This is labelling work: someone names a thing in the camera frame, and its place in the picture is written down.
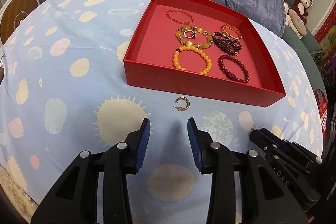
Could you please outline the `red shallow jewelry box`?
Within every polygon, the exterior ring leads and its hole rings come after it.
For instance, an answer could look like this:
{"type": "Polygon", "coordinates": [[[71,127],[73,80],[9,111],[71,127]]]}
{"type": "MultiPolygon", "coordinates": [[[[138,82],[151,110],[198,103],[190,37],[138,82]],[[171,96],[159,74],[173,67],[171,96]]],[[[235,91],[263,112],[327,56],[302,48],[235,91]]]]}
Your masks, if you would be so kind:
{"type": "Polygon", "coordinates": [[[209,0],[151,0],[123,59],[131,86],[267,107],[286,95],[262,38],[244,15],[209,0]],[[191,25],[168,19],[179,9],[191,25]],[[239,41],[221,27],[239,29],[239,41]]]}

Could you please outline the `red gift bag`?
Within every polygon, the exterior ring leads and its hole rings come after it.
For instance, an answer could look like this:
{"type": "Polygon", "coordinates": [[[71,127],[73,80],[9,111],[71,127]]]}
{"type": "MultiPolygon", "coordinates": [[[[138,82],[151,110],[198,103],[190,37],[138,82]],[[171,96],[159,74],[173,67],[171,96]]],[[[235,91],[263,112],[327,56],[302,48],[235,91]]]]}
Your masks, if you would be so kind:
{"type": "Polygon", "coordinates": [[[315,99],[317,100],[319,117],[321,121],[322,127],[322,136],[326,138],[326,126],[327,126],[327,98],[325,93],[321,89],[316,89],[315,92],[315,99]]]}

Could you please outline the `gold hoop earring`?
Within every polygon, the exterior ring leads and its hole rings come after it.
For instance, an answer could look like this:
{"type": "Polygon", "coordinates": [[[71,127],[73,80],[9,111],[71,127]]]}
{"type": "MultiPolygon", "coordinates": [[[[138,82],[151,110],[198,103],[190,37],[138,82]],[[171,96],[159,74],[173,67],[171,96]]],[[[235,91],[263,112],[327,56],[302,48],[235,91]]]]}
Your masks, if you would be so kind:
{"type": "Polygon", "coordinates": [[[178,111],[186,111],[190,107],[190,100],[187,97],[181,96],[175,100],[173,108],[178,111]]]}

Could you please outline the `blue planet-print cloth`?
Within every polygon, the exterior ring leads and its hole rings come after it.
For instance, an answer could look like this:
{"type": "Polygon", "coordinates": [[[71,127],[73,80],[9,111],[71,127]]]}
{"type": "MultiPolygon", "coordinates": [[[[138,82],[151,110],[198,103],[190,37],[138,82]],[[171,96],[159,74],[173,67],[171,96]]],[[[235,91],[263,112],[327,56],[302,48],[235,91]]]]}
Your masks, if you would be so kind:
{"type": "Polygon", "coordinates": [[[131,86],[123,59],[151,0],[48,0],[1,48],[1,165],[41,202],[84,150],[99,153],[150,120],[148,149],[127,184],[135,223],[204,223],[211,176],[198,172],[187,120],[246,152],[253,127],[323,150],[318,106],[298,51],[260,24],[286,95],[267,107],[131,86]],[[187,97],[186,111],[173,108],[187,97]]]}

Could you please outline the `cream fluffy rug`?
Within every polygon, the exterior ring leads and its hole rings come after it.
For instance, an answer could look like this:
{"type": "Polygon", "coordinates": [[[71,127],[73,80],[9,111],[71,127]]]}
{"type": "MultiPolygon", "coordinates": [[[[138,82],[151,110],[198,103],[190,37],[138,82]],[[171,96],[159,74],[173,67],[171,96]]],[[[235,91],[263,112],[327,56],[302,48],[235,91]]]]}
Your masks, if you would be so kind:
{"type": "Polygon", "coordinates": [[[15,223],[31,223],[38,204],[18,186],[1,166],[1,207],[15,223]]]}

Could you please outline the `beige cookie plush toy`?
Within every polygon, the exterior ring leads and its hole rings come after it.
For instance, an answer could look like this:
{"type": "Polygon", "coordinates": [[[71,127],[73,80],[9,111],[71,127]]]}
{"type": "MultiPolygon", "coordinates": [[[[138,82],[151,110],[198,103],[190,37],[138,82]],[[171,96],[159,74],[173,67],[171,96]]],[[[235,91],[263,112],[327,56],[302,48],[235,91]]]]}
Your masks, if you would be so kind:
{"type": "Polygon", "coordinates": [[[299,39],[307,35],[307,30],[298,14],[284,2],[284,11],[286,15],[285,25],[288,26],[299,39]]]}

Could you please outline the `gold beaded open bangle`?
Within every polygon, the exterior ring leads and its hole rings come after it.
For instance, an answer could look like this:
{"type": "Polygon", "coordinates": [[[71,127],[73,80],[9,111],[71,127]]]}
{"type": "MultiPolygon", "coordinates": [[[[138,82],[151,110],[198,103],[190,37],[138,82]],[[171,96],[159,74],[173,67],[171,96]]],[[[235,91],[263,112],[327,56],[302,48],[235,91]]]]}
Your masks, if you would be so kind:
{"type": "Polygon", "coordinates": [[[221,32],[222,34],[224,34],[226,37],[232,39],[232,40],[236,40],[239,41],[242,39],[242,34],[239,31],[238,28],[231,26],[229,24],[224,24],[221,27],[221,32]]]}

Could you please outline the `dark red bear plush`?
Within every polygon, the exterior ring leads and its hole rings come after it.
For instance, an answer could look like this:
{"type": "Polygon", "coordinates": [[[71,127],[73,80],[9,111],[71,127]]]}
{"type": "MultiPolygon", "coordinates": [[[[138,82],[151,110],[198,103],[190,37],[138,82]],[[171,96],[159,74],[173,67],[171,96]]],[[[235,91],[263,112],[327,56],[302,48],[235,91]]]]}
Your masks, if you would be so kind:
{"type": "Polygon", "coordinates": [[[298,14],[303,24],[307,24],[307,9],[313,5],[313,0],[294,0],[292,9],[298,14]]]}

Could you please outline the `thin gold bangle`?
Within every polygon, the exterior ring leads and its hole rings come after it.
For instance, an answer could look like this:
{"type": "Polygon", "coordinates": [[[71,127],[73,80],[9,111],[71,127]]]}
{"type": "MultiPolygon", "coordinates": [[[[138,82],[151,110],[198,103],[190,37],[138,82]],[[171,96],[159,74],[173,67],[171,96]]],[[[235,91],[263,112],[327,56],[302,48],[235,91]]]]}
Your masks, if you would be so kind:
{"type": "Polygon", "coordinates": [[[181,25],[191,25],[194,22],[194,18],[188,12],[179,10],[179,9],[171,9],[166,12],[166,16],[169,20],[181,24],[181,25]]]}

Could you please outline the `white round wooden-top device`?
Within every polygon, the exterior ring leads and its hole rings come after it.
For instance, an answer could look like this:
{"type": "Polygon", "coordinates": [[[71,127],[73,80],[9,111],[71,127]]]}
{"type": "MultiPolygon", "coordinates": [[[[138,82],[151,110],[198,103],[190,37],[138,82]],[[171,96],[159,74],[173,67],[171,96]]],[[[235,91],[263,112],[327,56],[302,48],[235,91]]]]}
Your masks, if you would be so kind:
{"type": "Polygon", "coordinates": [[[7,0],[1,8],[1,43],[40,5],[39,0],[7,0]]]}

